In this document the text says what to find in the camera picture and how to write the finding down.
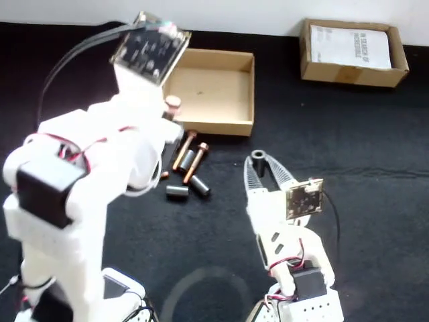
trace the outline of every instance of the bolt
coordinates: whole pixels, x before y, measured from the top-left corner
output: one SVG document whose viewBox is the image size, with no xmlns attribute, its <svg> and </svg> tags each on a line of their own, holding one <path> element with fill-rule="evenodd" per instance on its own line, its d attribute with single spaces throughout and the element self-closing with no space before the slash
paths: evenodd
<svg viewBox="0 0 429 322">
<path fill-rule="evenodd" d="M 200 149 L 198 150 L 198 153 L 196 154 L 196 157 L 195 157 L 193 163 L 191 164 L 191 166 L 189 168 L 189 171 L 188 171 L 188 173 L 185 176 L 185 179 L 183 179 L 183 183 L 184 184 L 188 183 L 188 181 L 190 180 L 190 178 L 194 174 L 197 166 L 199 165 L 199 163 L 200 163 L 200 161 L 202 159 L 202 156 L 204 155 L 204 153 L 206 153 L 208 151 L 208 144 L 207 143 L 203 142 L 198 147 Z"/>
<path fill-rule="evenodd" d="M 179 167 L 180 162 L 183 159 L 183 156 L 185 155 L 185 152 L 188 150 L 190 143 L 192 140 L 196 137 L 196 131 L 189 131 L 188 132 L 188 138 L 186 138 L 185 143 L 183 143 L 182 149 L 180 149 L 179 154 L 177 155 L 176 161 L 173 163 L 173 170 L 176 171 Z"/>
<path fill-rule="evenodd" d="M 168 95 L 165 99 L 166 104 L 168 105 L 168 113 L 175 116 L 179 114 L 180 106 L 182 104 L 182 100 L 173 95 Z"/>
<path fill-rule="evenodd" d="M 167 179 L 169 177 L 169 173 L 168 171 L 164 171 L 163 173 L 161 173 L 160 179 Z"/>
</svg>

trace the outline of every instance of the black table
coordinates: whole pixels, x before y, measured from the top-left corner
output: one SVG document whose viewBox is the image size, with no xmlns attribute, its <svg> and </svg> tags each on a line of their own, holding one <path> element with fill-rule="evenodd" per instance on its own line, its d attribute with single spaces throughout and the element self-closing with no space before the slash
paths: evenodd
<svg viewBox="0 0 429 322">
<path fill-rule="evenodd" d="M 55 61 L 98 27 L 0 24 L 0 164 L 30 133 L 41 83 Z M 79 56 L 52 85 L 44 119 L 109 99 L 116 44 Z M 343 225 L 337 271 L 349 322 L 418 321 L 429 314 L 429 65 L 406 46 L 409 77 L 396 89 L 300 80 L 297 38 L 194 32 L 192 47 L 255 53 L 255 127 L 249 139 L 205 136 L 199 170 L 212 199 L 169 203 L 163 186 L 109 207 L 104 265 L 145 285 L 163 322 L 244 321 L 273 283 L 245 212 L 243 161 L 261 148 L 296 178 L 326 179 Z M 3 200 L 9 191 L 0 185 Z M 0 284 L 16 273 L 17 243 L 0 217 Z M 311 228 L 334 260 L 332 211 Z M 0 297 L 12 321 L 13 292 Z"/>
</svg>

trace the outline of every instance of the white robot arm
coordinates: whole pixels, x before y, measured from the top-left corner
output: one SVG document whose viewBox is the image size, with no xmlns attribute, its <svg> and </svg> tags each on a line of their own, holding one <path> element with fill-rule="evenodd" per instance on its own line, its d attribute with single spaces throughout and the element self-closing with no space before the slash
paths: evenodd
<svg viewBox="0 0 429 322">
<path fill-rule="evenodd" d="M 261 183 L 264 169 L 279 190 Z M 298 182 L 276 159 L 253 151 L 244 165 L 247 214 L 263 265 L 277 280 L 248 322 L 342 322 L 334 272 L 319 236 L 306 228 L 322 211 L 322 179 Z"/>
<path fill-rule="evenodd" d="M 141 23 L 112 58 L 119 94 L 42 122 L 3 167 L 12 190 L 3 210 L 9 236 L 22 243 L 31 321 L 152 321 L 144 287 L 101 269 L 107 205 L 154 188 L 165 145 L 183 135 L 165 117 L 162 85 L 189 36 L 146 13 Z"/>
</svg>

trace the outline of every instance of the cardboard box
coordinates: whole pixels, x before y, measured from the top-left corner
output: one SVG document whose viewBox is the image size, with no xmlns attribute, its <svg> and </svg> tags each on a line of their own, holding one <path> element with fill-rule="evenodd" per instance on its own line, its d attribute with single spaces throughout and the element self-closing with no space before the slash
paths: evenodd
<svg viewBox="0 0 429 322">
<path fill-rule="evenodd" d="M 187 49 L 164 85 L 182 100 L 177 117 L 200 133 L 250 136 L 255 59 L 246 52 Z"/>
<path fill-rule="evenodd" d="M 340 64 L 327 64 L 311 60 L 310 25 L 331 28 L 377 30 L 387 34 L 392 69 L 376 69 Z M 333 20 L 306 19 L 300 37 L 301 77 L 310 81 L 396 87 L 409 73 L 404 47 L 396 27 L 382 23 L 355 23 Z"/>
</svg>

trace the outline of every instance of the paper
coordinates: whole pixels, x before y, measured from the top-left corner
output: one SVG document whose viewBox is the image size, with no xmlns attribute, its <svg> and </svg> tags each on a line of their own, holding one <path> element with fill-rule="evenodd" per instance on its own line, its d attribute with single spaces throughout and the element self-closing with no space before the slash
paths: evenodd
<svg viewBox="0 0 429 322">
<path fill-rule="evenodd" d="M 385 32 L 311 25 L 311 58 L 347 66 L 391 69 Z"/>
</svg>

